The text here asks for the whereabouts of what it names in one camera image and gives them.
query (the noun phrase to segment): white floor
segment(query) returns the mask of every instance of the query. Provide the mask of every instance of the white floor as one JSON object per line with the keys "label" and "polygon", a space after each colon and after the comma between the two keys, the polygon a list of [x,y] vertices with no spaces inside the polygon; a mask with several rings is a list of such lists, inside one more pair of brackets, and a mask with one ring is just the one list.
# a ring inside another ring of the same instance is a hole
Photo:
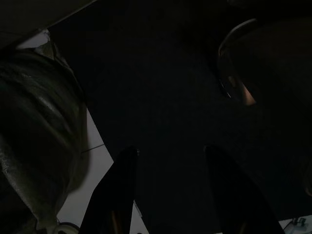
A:
{"label": "white floor", "polygon": [[[87,174],[79,188],[68,195],[58,214],[60,222],[74,223],[79,227],[94,188],[113,164],[89,111],[86,113],[86,125],[87,142],[82,147],[81,157],[87,164]],[[134,205],[130,234],[137,233],[148,234],[148,231]]]}

